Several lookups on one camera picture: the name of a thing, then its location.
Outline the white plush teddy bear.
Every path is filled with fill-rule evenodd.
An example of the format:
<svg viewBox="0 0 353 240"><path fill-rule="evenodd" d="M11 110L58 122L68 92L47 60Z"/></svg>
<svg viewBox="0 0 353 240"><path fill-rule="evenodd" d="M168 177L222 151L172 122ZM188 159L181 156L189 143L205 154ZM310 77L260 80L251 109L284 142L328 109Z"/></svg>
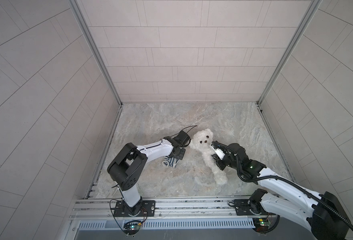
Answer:
<svg viewBox="0 0 353 240"><path fill-rule="evenodd" d="M214 160L215 151L211 147L213 140L213 132L210 129L205 129L197 132L191 139L189 146L201 153L204 163L209 167L214 175L214 180L218 185L227 184L227 176L222 171Z"/></svg>

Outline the blue white striped knit sweater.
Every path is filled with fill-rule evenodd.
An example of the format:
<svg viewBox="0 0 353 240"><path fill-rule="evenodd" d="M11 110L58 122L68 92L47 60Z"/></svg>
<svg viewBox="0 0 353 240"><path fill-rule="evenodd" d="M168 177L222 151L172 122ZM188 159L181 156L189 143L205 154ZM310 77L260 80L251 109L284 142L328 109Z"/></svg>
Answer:
<svg viewBox="0 0 353 240"><path fill-rule="evenodd" d="M161 164L162 164L164 167L175 168L179 162L180 162L180 159L177 159L177 158L174 158L174 157L166 156L166 157L164 157L164 159L163 159L163 161L162 161Z"/></svg>

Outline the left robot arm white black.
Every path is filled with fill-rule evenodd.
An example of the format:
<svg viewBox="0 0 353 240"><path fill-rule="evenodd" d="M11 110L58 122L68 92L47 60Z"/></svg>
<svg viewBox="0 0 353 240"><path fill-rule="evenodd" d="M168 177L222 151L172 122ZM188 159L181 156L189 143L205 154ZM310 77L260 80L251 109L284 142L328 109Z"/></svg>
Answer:
<svg viewBox="0 0 353 240"><path fill-rule="evenodd" d="M107 173L118 185L126 213L136 216L142 207L142 197L136 183L145 165L164 157L182 160L190 140L188 133L181 130L175 137L168 136L152 144L136 146L133 143L127 143L124 145L107 167Z"/></svg>

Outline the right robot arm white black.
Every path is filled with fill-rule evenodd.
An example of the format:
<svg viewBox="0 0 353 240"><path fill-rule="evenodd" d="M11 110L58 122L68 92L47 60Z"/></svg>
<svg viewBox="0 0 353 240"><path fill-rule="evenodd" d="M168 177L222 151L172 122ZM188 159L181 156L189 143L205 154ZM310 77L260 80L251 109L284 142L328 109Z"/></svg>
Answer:
<svg viewBox="0 0 353 240"><path fill-rule="evenodd" d="M251 160L239 144L212 142L217 166L236 170L246 183L259 185L249 198L254 214L264 210L284 217L309 230L318 240L343 240L352 224L339 199L302 187L275 173L265 164Z"/></svg>

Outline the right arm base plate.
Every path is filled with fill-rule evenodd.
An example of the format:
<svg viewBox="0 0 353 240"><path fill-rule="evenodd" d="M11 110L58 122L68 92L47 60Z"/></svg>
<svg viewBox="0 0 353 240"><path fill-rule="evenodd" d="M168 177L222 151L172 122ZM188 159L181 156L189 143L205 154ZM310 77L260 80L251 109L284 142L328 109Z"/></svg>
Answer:
<svg viewBox="0 0 353 240"><path fill-rule="evenodd" d="M235 199L230 201L228 205L235 209L237 216L267 216L268 213L260 207L259 210L253 210L249 203L249 199Z"/></svg>

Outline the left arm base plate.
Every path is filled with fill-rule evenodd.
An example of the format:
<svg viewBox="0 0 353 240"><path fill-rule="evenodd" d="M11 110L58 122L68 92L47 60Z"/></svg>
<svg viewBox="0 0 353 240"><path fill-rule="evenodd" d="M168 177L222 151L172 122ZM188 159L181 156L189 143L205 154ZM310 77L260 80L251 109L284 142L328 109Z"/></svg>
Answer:
<svg viewBox="0 0 353 240"><path fill-rule="evenodd" d="M134 207L129 207L125 201L118 201L113 208L114 217L153 217L156 201L140 200Z"/></svg>

